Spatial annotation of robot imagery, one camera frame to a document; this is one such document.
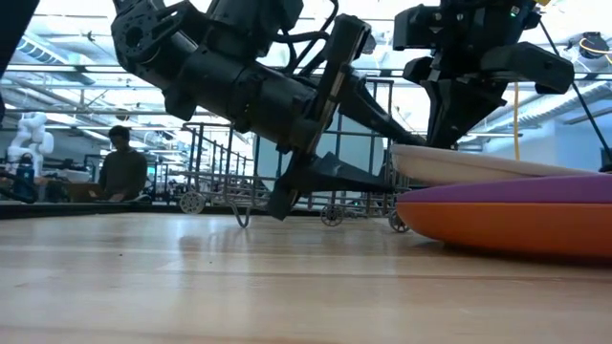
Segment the cart wheel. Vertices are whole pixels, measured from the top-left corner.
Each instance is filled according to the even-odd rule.
[[[181,197],[179,206],[185,214],[199,214],[204,209],[206,199],[200,193],[189,191]]]
[[[328,204],[321,210],[321,221],[328,226],[338,226],[344,221],[344,211],[340,206]]]
[[[405,225],[404,221],[400,219],[400,215],[398,215],[397,210],[393,210],[389,214],[389,225],[398,233],[406,233],[410,230],[410,228]]]

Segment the wooden table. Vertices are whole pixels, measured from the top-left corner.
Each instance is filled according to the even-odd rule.
[[[612,271],[478,257],[384,221],[0,222],[0,342],[608,344]]]

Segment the person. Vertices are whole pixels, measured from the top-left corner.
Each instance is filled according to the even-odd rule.
[[[98,183],[109,201],[134,200],[146,183],[146,158],[130,147],[128,128],[114,126],[108,136],[117,150],[104,159]]]

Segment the white robot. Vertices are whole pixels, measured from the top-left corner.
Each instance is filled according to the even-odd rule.
[[[26,114],[17,124],[17,136],[12,140],[7,149],[9,160],[7,171],[15,174],[19,161],[24,154],[30,154],[33,158],[34,176],[40,177],[42,171],[43,156],[54,151],[54,136],[45,131],[47,116],[42,113]]]

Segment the purple plate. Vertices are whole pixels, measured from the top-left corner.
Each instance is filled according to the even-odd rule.
[[[612,175],[540,177],[436,186],[406,192],[398,203],[612,204]]]

